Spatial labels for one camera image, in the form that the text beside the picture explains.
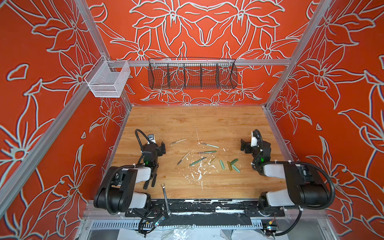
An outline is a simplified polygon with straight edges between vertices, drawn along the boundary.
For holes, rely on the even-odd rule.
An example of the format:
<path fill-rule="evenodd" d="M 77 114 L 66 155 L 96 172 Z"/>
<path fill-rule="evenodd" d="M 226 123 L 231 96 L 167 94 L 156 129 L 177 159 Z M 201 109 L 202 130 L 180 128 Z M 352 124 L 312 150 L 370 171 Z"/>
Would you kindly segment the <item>light green pen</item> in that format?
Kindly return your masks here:
<path fill-rule="evenodd" d="M 202 143 L 200 142 L 201 145 L 204 145 L 204 146 L 208 146 L 208 147 L 211 147 L 211 148 L 219 148 L 219 146 L 216 146 L 216 145 L 212 145 L 212 144 L 208 144 L 208 143 Z"/>

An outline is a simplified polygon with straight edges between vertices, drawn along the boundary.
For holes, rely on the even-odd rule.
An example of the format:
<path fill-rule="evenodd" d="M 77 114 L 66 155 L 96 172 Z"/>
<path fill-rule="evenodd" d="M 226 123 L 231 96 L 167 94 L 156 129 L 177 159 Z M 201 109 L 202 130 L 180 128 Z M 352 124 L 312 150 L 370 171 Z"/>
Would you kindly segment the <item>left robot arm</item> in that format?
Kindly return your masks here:
<path fill-rule="evenodd" d="M 158 145 L 154 135 L 147 136 L 142 130 L 136 129 L 135 136 L 141 150 L 138 162 L 133 165 L 110 167 L 94 197 L 94 207 L 106 210 L 110 215 L 149 207 L 150 194 L 136 192 L 135 186 L 141 182 L 144 183 L 145 190 L 150 182 L 152 187 L 155 186 L 158 158 L 166 154 L 165 144 Z"/>

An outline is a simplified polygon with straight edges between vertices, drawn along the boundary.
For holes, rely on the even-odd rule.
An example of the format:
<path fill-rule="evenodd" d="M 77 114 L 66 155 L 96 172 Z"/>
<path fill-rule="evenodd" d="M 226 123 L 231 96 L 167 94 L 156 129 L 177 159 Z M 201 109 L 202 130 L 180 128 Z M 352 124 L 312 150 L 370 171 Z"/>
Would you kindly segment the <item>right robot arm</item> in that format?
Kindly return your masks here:
<path fill-rule="evenodd" d="M 286 182 L 285 189 L 261 193 L 257 208 L 262 215 L 279 208 L 323 210 L 334 202 L 336 188 L 329 174 L 310 163 L 271 160 L 271 143 L 259 130 L 252 131 L 249 142 L 241 140 L 241 151 L 252 155 L 251 167 L 259 175 Z"/>

